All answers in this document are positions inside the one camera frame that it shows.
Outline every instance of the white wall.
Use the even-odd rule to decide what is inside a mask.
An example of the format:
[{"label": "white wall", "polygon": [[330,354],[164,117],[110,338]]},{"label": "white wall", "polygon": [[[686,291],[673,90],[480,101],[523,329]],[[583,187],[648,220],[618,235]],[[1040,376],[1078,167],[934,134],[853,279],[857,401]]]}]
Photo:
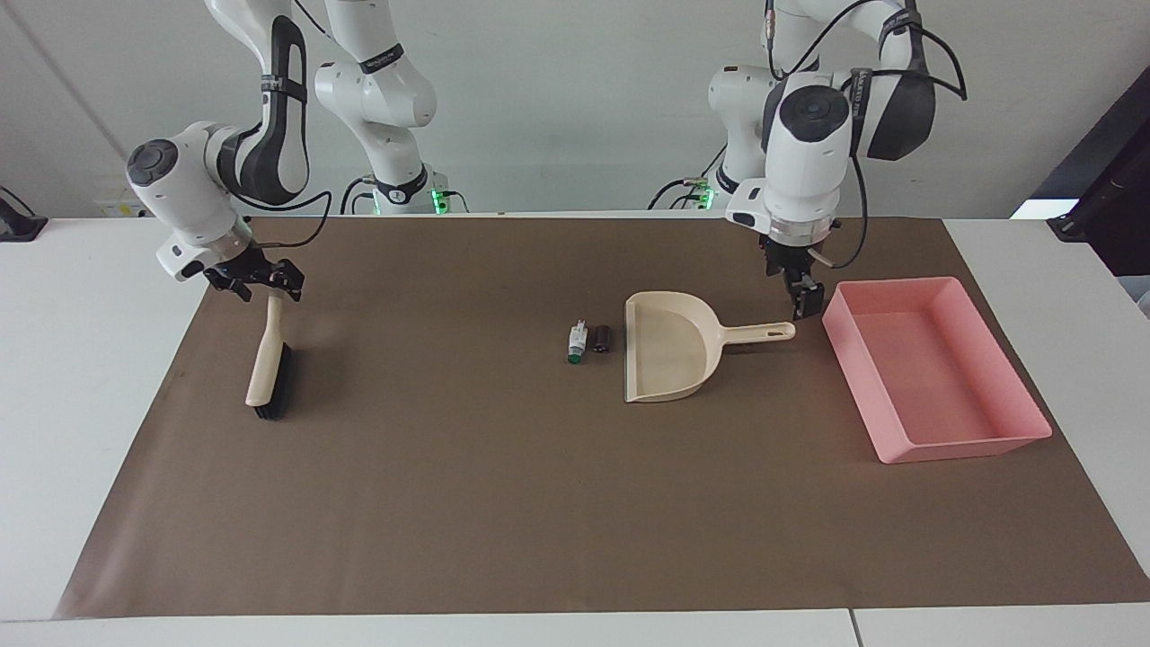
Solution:
[{"label": "white wall", "polygon": [[[306,0],[321,22],[323,3]],[[258,118],[254,59],[198,0],[0,0],[56,62],[112,143],[0,10],[0,182],[54,215],[90,215],[117,185],[115,149],[192,121]],[[1145,0],[921,0],[958,51],[972,100],[940,94],[931,139],[865,164],[875,213],[1006,217],[1150,62]],[[722,64],[761,63],[761,3],[736,0],[394,0],[408,55],[439,114],[417,132],[428,161],[478,210],[642,208],[698,172],[723,141],[706,87]],[[342,53],[298,18],[309,68]],[[843,32],[825,69],[873,61]],[[949,76],[945,56],[931,69]],[[317,102],[313,188],[368,170]],[[844,213],[853,213],[848,187]]]}]

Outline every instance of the dustpan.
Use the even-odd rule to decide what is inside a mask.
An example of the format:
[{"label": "dustpan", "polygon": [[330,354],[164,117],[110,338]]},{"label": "dustpan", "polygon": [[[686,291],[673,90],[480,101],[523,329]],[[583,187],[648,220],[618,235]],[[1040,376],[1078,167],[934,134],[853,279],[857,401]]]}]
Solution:
[{"label": "dustpan", "polygon": [[687,398],[714,373],[724,346],[793,337],[790,322],[728,329],[696,295],[638,292],[627,299],[627,402]]}]

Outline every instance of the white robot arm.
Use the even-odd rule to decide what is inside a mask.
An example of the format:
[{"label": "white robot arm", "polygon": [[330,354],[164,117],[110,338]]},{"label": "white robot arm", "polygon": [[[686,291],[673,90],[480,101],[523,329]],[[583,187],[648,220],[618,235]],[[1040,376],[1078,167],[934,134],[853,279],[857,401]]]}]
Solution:
[{"label": "white robot arm", "polygon": [[332,37],[356,62],[320,66],[320,103],[367,152],[381,213],[434,211],[431,190],[446,178],[423,162],[411,129],[431,122],[435,88],[405,55],[388,0],[325,1]]},{"label": "white robot arm", "polygon": [[153,139],[128,159],[140,200],[174,229],[156,252],[177,280],[200,271],[213,286],[251,298],[250,283],[299,300],[304,275],[271,262],[232,208],[229,194],[283,205],[307,185],[306,48],[291,0],[206,0],[213,17],[256,55],[263,115],[258,125],[197,122],[170,139]]},{"label": "white robot arm", "polygon": [[[784,274],[795,317],[802,318],[822,310],[823,287],[811,267],[823,260],[819,251],[830,234],[848,168],[853,163],[861,172],[860,156],[898,160],[918,148],[930,134],[938,79],[927,72],[922,34],[928,32],[914,0],[905,6],[894,0],[777,0],[777,37],[772,5],[764,45],[782,70],[768,70],[779,80],[768,82],[761,107],[764,170],[737,180],[728,175],[726,183],[721,171],[718,184],[731,188],[727,218],[759,232],[767,274]],[[816,71],[820,30],[835,21],[874,37],[879,69]],[[965,99],[965,85],[954,90]]]},{"label": "white robot arm", "polygon": [[[726,66],[711,79],[708,101],[727,128],[727,153],[723,162],[707,177],[715,188],[715,207],[724,207],[749,177],[759,177],[766,163],[760,146],[764,130],[764,103],[767,94],[781,82],[782,70],[818,71],[820,31],[844,8],[848,0],[777,0],[768,2],[769,20],[764,21],[762,47],[774,69],[756,66]],[[905,29],[908,20],[918,20],[914,0],[904,5],[894,0],[871,0],[860,3],[841,18],[842,22],[874,37],[879,41],[879,62],[884,69],[926,72],[922,38]],[[902,85],[902,92],[895,88]],[[895,99],[895,107],[887,110]],[[859,132],[865,156],[896,160],[918,147],[930,132],[934,93],[929,83],[915,78],[876,78],[869,90],[868,111],[873,118]],[[908,124],[905,118],[913,118]]]}]

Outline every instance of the hand brush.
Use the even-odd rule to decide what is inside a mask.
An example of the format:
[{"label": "hand brush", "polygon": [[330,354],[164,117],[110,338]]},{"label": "hand brush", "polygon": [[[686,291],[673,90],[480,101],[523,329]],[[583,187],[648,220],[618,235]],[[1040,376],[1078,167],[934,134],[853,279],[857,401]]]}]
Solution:
[{"label": "hand brush", "polygon": [[260,340],[260,351],[255,354],[252,382],[247,386],[246,403],[261,421],[278,421],[286,405],[291,347],[284,344],[279,332],[283,307],[283,293],[273,290],[268,294],[267,328]]}]

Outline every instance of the pink tray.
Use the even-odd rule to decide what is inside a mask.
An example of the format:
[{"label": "pink tray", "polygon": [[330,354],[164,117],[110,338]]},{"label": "pink tray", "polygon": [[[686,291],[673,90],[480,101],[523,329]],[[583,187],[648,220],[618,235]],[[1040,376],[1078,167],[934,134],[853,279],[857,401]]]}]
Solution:
[{"label": "pink tray", "polygon": [[822,323],[883,463],[994,456],[1051,434],[957,278],[842,282]]}]

